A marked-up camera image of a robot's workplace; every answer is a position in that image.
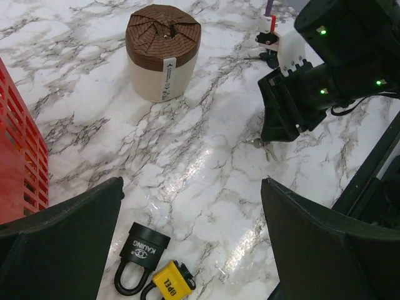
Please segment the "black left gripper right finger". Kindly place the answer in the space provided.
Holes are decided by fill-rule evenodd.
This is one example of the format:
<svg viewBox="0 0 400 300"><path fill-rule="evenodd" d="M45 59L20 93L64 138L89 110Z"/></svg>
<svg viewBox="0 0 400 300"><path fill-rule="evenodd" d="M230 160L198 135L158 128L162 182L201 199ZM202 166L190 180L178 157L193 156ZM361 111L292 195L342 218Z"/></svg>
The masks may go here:
<svg viewBox="0 0 400 300"><path fill-rule="evenodd" d="M272 178L261 198L283 299L399 299L399 231L324 207Z"/></svg>

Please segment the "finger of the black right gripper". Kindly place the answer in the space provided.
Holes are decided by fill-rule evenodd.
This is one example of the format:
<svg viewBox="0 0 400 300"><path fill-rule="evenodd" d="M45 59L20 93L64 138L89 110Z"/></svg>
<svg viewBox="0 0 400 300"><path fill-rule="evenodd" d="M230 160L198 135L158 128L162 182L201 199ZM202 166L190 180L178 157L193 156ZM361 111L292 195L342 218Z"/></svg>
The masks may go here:
<svg viewBox="0 0 400 300"><path fill-rule="evenodd" d="M292 142L299 137L285 98L269 84L259 85L264 103L264 123L261 139L264 142Z"/></svg>

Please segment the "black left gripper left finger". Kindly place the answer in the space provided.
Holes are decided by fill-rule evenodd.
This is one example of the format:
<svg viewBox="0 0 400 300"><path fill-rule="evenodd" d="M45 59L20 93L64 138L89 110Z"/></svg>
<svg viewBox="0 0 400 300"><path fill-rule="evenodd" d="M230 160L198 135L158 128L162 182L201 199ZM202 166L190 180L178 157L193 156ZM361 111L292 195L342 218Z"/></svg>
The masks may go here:
<svg viewBox="0 0 400 300"><path fill-rule="evenodd" d="M1 299L96 299L123 184L112 177L1 225Z"/></svg>

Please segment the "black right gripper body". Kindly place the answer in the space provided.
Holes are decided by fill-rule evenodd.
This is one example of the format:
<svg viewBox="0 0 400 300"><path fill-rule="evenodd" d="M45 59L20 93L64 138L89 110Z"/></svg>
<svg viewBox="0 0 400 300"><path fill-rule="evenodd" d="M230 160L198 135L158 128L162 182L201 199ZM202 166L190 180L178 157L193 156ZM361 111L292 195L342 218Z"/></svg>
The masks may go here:
<svg viewBox="0 0 400 300"><path fill-rule="evenodd" d="M285 98L296 128L302 133L314 130L326 117L328 108L344 102L339 83L342 75L342 67L326 63L313 66L304 61L288 77L284 77L280 69L275 69L257 84L269 84Z"/></svg>

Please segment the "yellow Opel padlock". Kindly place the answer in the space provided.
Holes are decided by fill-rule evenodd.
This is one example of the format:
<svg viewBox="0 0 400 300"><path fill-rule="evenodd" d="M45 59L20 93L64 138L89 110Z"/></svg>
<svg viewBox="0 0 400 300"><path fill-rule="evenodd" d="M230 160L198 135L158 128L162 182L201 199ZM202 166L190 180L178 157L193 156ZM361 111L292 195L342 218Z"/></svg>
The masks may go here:
<svg viewBox="0 0 400 300"><path fill-rule="evenodd" d="M169 261L151 279L141 292L140 300L146 300L151 290L157 288L162 299L180 300L196 289L194 276L187 266L177 260Z"/></svg>

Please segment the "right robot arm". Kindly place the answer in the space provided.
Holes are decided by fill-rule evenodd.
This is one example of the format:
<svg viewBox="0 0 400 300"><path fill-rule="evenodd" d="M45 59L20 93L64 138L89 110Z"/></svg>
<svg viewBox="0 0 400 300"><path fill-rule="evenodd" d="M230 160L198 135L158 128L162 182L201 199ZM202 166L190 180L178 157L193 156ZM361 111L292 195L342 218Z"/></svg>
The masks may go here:
<svg viewBox="0 0 400 300"><path fill-rule="evenodd" d="M294 141L371 96L399 97L397 1L309 1L290 24L264 15L256 42L272 69L258 81L264 143Z"/></svg>

